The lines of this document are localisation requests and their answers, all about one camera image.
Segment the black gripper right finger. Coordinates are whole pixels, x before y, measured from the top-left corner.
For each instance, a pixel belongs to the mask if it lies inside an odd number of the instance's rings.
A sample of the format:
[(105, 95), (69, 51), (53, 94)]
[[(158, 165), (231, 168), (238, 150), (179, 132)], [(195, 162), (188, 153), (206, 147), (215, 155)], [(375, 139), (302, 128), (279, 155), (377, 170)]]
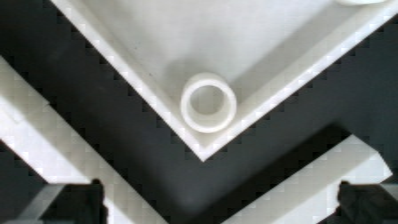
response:
[(338, 209), (322, 224), (398, 224), (398, 184), (343, 182)]

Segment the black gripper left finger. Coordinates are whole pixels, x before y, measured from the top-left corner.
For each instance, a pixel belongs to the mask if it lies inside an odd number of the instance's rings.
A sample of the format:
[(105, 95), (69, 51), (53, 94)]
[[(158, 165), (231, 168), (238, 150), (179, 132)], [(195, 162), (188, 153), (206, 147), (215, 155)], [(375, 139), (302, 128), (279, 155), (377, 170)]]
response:
[(108, 224), (103, 201), (105, 187), (98, 179), (89, 184), (48, 184), (12, 224)]

